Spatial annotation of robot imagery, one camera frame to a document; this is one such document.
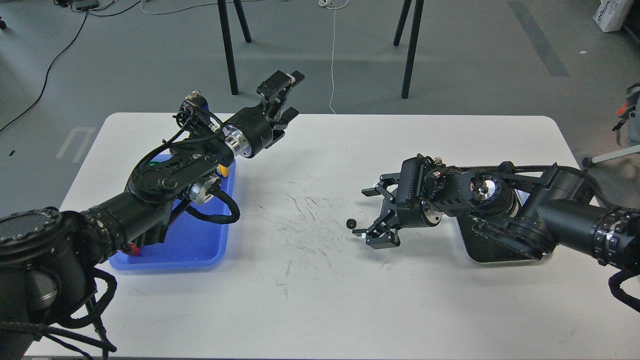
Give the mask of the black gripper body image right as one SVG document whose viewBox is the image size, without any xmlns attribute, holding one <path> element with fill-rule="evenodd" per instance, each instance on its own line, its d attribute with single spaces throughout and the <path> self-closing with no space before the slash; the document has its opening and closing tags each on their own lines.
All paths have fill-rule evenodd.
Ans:
<svg viewBox="0 0 640 360">
<path fill-rule="evenodd" d="M 440 212 L 425 207 L 419 198 L 419 173 L 397 172 L 382 175 L 382 187 L 396 189 L 385 196 L 382 207 L 386 210 L 384 223 L 393 230 L 435 227 L 442 220 Z"/>
</svg>

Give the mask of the left-side gripper finger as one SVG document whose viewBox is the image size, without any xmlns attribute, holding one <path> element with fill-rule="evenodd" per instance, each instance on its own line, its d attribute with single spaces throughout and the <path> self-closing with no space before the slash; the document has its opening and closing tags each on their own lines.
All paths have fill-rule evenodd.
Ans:
<svg viewBox="0 0 640 360">
<path fill-rule="evenodd" d="M 290 91 L 306 79 L 301 71 L 285 73 L 277 70 L 258 85 L 256 93 L 261 97 L 263 107 L 283 106 Z"/>
<path fill-rule="evenodd" d="M 272 130 L 274 132 L 283 132 L 299 114 L 300 112 L 294 107 L 289 107 L 282 111 L 281 105 L 275 105 L 272 109 Z"/>
</svg>

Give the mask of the right-side gripper finger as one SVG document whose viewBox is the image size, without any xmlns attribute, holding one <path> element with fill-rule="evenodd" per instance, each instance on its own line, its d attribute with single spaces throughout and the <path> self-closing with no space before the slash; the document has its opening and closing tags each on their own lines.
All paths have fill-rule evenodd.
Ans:
<svg viewBox="0 0 640 360">
<path fill-rule="evenodd" d="M 361 194 L 368 198 L 372 198 L 375 196 L 384 196 L 384 198 L 395 198 L 396 190 L 390 190 L 390 187 L 397 186 L 399 181 L 399 172 L 381 174 L 378 183 L 373 187 L 362 189 Z"/>
<path fill-rule="evenodd" d="M 380 216 L 368 228 L 354 228 L 352 234 L 365 240 L 365 244 L 373 249 L 398 248 L 401 241 L 398 237 L 398 229 L 395 210 L 382 210 Z"/>
</svg>

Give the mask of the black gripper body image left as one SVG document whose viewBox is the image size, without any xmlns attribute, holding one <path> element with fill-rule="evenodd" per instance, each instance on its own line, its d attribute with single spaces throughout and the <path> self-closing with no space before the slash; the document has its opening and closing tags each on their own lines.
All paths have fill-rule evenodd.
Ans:
<svg viewBox="0 0 640 360">
<path fill-rule="evenodd" d="M 285 130 L 273 131 L 274 107 L 245 107 L 223 123 L 224 141 L 235 157 L 253 158 L 284 137 Z"/>
</svg>

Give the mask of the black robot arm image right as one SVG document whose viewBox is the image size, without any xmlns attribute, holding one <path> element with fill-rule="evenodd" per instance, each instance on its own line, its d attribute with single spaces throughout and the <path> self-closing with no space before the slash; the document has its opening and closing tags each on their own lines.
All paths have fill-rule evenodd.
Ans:
<svg viewBox="0 0 640 360">
<path fill-rule="evenodd" d="M 418 153 L 401 170 L 382 174 L 367 197 L 382 196 L 367 228 L 346 228 L 374 249 L 400 246 L 398 232 L 435 227 L 443 216 L 527 260 L 540 261 L 561 245 L 618 271 L 608 280 L 614 298 L 639 310 L 622 283 L 639 275 L 639 210 L 610 203 L 587 171 L 551 165 L 455 166 Z"/>
</svg>

